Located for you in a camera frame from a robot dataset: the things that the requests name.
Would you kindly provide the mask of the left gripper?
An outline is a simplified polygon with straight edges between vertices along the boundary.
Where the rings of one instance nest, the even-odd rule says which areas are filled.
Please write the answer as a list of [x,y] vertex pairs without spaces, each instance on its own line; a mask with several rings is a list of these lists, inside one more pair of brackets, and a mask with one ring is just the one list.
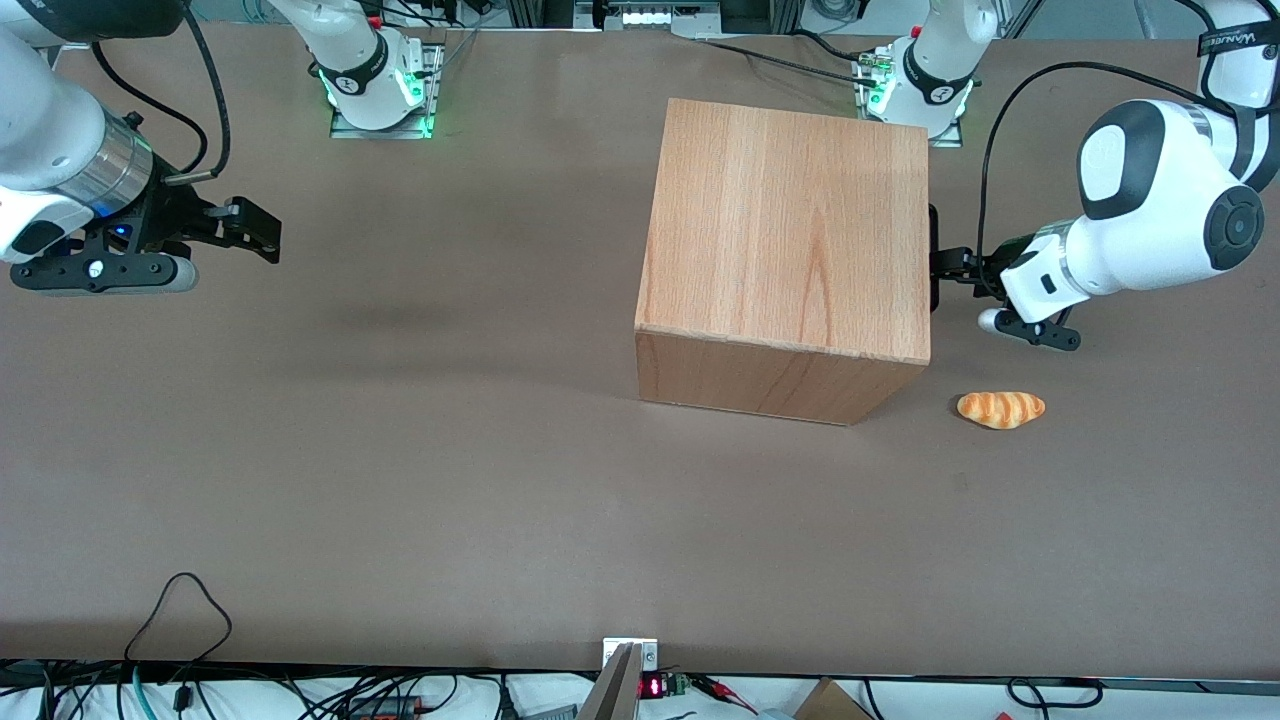
[[1005,301],[1007,297],[1025,323],[1043,322],[1089,299],[1068,266],[1062,233],[1037,234],[1010,266],[1002,269],[1000,258],[980,256],[970,249],[932,252],[933,279],[963,279],[972,287],[974,299]]

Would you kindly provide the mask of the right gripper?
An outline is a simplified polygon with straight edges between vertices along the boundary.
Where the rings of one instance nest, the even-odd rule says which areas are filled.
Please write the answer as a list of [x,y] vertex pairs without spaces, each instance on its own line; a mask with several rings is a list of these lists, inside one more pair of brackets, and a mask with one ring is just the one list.
[[3,261],[12,265],[183,265],[192,243],[279,263],[280,237],[280,220],[247,197],[214,206],[189,187],[150,186],[105,215],[64,193],[3,190]]

